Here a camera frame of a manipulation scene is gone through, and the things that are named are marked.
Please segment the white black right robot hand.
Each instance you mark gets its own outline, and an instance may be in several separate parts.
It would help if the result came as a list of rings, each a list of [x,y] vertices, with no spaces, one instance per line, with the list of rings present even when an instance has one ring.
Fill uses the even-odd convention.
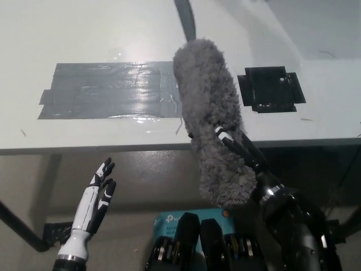
[[[230,151],[243,158],[245,165],[255,172],[257,188],[253,193],[253,198],[256,203],[261,206],[264,205],[284,187],[269,171],[268,163],[263,154],[244,133],[241,135],[242,143],[235,140],[222,126],[216,127],[215,133]]]

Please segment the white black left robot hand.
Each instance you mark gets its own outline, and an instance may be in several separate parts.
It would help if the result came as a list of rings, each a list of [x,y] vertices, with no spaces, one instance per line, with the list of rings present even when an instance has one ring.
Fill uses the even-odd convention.
[[[89,258],[88,241],[98,231],[116,188],[109,179],[115,163],[108,158],[95,172],[77,207],[71,235],[58,252],[58,258],[86,262]]]

